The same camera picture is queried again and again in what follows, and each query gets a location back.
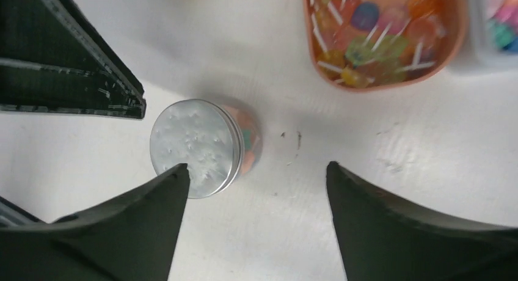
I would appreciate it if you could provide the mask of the clear plastic jar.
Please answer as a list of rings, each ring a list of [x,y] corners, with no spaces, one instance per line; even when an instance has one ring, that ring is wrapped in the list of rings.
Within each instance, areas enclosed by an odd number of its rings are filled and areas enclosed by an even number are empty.
[[[263,141],[260,127],[255,116],[246,108],[227,104],[222,107],[234,118],[243,136],[244,155],[239,174],[245,175],[257,165],[262,154]]]

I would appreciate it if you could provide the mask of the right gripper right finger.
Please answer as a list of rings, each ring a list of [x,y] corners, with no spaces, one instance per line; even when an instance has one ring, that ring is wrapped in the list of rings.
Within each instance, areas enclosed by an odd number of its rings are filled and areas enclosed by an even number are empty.
[[[348,280],[517,279],[515,227],[421,206],[335,161],[326,189]]]

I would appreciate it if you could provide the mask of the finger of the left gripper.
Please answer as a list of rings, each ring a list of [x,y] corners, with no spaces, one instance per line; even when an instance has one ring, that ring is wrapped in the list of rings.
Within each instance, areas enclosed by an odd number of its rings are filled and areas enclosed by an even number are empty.
[[[1,110],[142,119],[144,88],[74,0],[1,0]]]

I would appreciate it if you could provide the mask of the clear jar lid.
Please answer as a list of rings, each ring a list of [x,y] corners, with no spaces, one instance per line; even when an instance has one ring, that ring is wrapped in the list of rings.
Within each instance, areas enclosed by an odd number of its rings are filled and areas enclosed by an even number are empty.
[[[155,120],[150,135],[150,157],[160,175],[185,163],[188,197],[203,199],[230,186],[244,159],[244,138],[228,110],[206,100],[178,101]]]

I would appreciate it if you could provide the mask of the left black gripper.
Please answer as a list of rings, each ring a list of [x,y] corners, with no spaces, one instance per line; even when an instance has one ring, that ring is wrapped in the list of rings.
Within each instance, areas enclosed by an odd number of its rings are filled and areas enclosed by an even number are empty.
[[[1,197],[1,226],[16,227],[42,223],[43,221],[12,202]]]

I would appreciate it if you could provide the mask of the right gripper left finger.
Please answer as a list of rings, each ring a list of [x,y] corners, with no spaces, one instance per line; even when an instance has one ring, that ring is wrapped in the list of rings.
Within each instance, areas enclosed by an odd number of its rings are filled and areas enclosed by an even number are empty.
[[[181,163],[52,223],[1,226],[1,279],[167,280],[189,183]]]

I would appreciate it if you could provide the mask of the orange tray of lollipops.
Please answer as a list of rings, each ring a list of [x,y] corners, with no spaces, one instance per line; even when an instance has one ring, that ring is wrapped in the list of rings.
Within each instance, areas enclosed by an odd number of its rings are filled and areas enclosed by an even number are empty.
[[[466,0],[302,0],[310,58],[333,86],[409,86],[444,69],[467,32]]]

